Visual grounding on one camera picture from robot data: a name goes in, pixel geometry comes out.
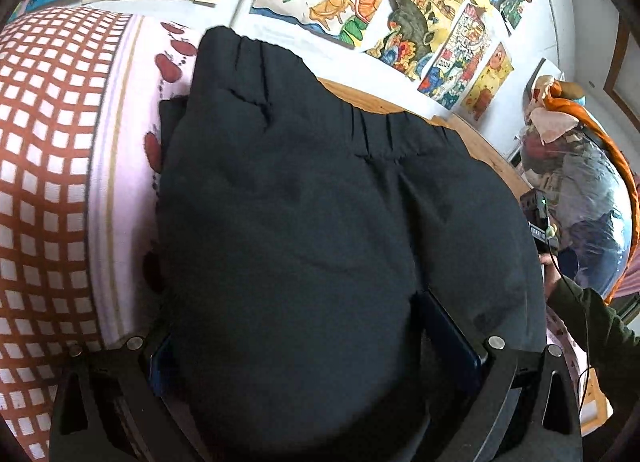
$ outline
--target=red apple print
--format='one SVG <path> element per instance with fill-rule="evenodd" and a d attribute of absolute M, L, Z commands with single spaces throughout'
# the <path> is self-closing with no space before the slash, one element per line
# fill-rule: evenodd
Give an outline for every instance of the red apple print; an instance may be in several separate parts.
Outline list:
<path fill-rule="evenodd" d="M 175 64 L 166 52 L 156 56 L 156 66 L 158 67 L 158 70 L 160 70 L 162 79 L 166 82 L 175 82 L 176 80 L 180 80 L 182 77 L 182 70 L 180 70 L 180 66 Z"/>
<path fill-rule="evenodd" d="M 175 27 L 169 23 L 165 23 L 162 22 L 160 23 L 160 25 L 162 25 L 162 28 L 164 28 L 167 32 L 171 32 L 172 34 L 184 34 L 184 30 L 182 30 L 181 28 Z"/>
<path fill-rule="evenodd" d="M 192 57 L 198 53 L 198 49 L 185 39 L 182 41 L 173 39 L 171 41 L 171 46 L 176 52 L 183 56 Z"/>
<path fill-rule="evenodd" d="M 161 147 L 156 135 L 150 131 L 145 135 L 145 155 L 151 169 L 156 173 L 160 173 L 162 171 Z"/>

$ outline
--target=orange fabric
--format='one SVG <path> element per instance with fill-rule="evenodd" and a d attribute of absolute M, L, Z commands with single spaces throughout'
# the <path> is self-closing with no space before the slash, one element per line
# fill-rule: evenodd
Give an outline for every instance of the orange fabric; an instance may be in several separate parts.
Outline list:
<path fill-rule="evenodd" d="M 609 135 L 604 133 L 600 126 L 596 124 L 595 121 L 589 116 L 587 111 L 576 102 L 560 98 L 561 93 L 562 88 L 556 80 L 549 89 L 549 94 L 544 99 L 546 109 L 548 109 L 548 111 L 561 111 L 563 113 L 573 115 L 586 127 L 592 130 L 598 137 L 600 137 L 607 146 L 607 151 L 609 151 L 610 153 L 613 165 L 616 167 L 616 169 L 620 173 L 620 176 L 622 176 L 622 179 L 625 181 L 625 185 L 629 191 L 629 197 L 631 198 L 631 219 L 633 226 L 629 258 L 632 258 L 636 252 L 636 248 L 638 247 L 638 236 L 640 235 L 640 206 L 638 205 L 638 190 L 636 190 L 636 181 L 634 180 L 631 168 L 629 167 L 629 164 L 626 161 L 625 157 L 622 155 L 620 149 L 618 149 L 618 146 L 616 146 L 616 143 L 611 140 Z M 607 304 L 611 303 L 611 301 L 615 297 L 618 288 L 622 284 L 622 280 L 625 277 L 625 274 L 626 268 L 625 272 L 623 272 L 622 276 L 620 276 L 618 282 L 614 285 L 611 294 L 606 299 Z"/>

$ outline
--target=dark green sleeve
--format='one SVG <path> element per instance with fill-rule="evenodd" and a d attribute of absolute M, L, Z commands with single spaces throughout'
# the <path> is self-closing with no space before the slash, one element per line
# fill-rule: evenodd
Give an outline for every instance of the dark green sleeve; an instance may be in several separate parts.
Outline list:
<path fill-rule="evenodd" d="M 585 315 L 589 328 L 591 366 L 612 406 L 640 395 L 640 337 L 626 327 L 592 289 L 581 289 L 572 280 L 561 280 L 547 304 L 564 321 L 569 333 L 587 350 Z"/>

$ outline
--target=plastic bag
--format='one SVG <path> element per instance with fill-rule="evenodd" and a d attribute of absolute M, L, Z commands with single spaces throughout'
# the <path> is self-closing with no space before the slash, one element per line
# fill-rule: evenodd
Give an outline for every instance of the plastic bag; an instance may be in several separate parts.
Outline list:
<path fill-rule="evenodd" d="M 558 225 L 562 273 L 606 298 L 631 246 L 631 200 L 622 177 L 580 128 L 545 145 L 531 125 L 522 135 L 521 155 L 527 180 L 545 192 Z M 577 257 L 574 269 L 562 267 L 563 255 Z"/>

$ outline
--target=red checkered fabric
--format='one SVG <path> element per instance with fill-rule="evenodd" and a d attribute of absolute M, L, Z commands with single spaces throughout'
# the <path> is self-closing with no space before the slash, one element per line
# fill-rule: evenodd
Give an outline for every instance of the red checkered fabric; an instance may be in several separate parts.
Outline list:
<path fill-rule="evenodd" d="M 50 8 L 0 34 L 0 415 L 49 450 L 66 349 L 101 348 L 86 254 L 102 93 L 128 15 Z"/>

